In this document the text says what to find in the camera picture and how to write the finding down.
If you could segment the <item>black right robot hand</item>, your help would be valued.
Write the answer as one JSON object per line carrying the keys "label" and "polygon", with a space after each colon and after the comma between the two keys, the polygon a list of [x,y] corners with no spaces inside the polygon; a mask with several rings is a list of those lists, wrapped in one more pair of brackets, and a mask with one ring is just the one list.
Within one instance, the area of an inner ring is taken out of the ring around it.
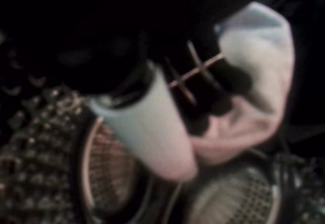
{"label": "black right robot hand", "polygon": [[197,173],[190,135],[200,135],[212,101],[230,106],[238,75],[217,57],[213,27],[253,0],[1,0],[1,144],[32,79],[64,84],[91,107],[145,165],[162,178]]}

